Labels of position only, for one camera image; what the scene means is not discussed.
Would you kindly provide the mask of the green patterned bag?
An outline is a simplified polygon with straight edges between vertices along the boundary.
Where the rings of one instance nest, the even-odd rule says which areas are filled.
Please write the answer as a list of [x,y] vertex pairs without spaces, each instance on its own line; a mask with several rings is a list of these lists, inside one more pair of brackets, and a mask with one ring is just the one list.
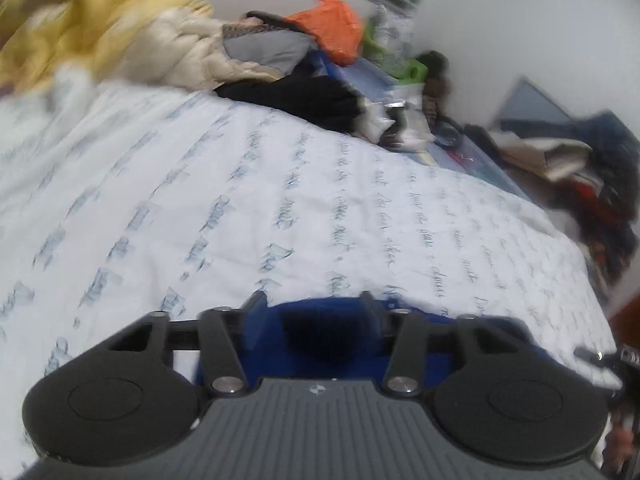
[[367,21],[360,55],[401,84],[420,84],[427,67],[412,55],[413,16],[378,4]]

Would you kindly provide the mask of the orange plastic bag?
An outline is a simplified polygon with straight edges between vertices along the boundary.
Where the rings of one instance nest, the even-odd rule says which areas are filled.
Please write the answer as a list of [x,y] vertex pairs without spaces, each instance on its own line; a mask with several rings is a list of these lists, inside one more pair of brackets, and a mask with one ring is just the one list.
[[344,0],[317,0],[313,8],[291,14],[285,21],[313,36],[333,63],[349,66],[358,58],[363,26]]

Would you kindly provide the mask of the black garment on bed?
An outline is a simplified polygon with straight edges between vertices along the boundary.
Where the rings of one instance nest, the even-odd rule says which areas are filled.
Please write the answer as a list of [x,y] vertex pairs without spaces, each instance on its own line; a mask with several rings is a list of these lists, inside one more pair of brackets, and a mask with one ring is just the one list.
[[362,99],[340,80],[322,73],[317,40],[302,26],[250,11],[224,25],[222,44],[232,60],[260,63],[282,77],[271,82],[256,78],[225,82],[215,90],[217,96],[274,108],[326,130],[356,133]]

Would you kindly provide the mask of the yellow and cream quilt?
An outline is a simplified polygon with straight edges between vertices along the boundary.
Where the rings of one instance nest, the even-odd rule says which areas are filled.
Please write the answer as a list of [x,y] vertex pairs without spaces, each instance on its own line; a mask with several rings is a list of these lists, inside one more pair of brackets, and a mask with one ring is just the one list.
[[1,81],[27,91],[67,63],[96,79],[189,90],[280,79],[228,57],[227,25],[205,0],[1,0]]

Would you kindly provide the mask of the white bedspread with blue script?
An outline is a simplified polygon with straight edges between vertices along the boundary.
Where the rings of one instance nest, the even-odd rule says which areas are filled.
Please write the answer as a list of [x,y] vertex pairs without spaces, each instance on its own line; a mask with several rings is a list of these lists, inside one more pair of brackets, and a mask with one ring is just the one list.
[[29,388],[150,311],[368,290],[611,351],[582,252],[528,200],[269,108],[59,70],[1,100],[1,474]]

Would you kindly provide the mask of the grey framed board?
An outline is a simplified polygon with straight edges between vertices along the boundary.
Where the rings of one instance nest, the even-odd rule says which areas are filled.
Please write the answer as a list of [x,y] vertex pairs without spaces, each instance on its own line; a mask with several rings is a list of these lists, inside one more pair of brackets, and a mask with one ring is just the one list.
[[567,125],[573,118],[528,78],[521,77],[501,104],[491,125],[522,132],[542,125]]

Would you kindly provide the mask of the dark blue knit sweater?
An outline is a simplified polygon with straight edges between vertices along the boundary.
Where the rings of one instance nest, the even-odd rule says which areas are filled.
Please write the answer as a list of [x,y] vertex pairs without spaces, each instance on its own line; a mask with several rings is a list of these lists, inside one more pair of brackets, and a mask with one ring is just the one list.
[[[245,315],[238,357],[250,389],[268,377],[370,380],[382,389],[388,353],[359,297],[266,304]],[[393,309],[420,310],[393,300],[378,301]],[[435,323],[458,319],[426,314]],[[516,318],[462,318],[502,318],[515,337],[534,344],[526,326]]]

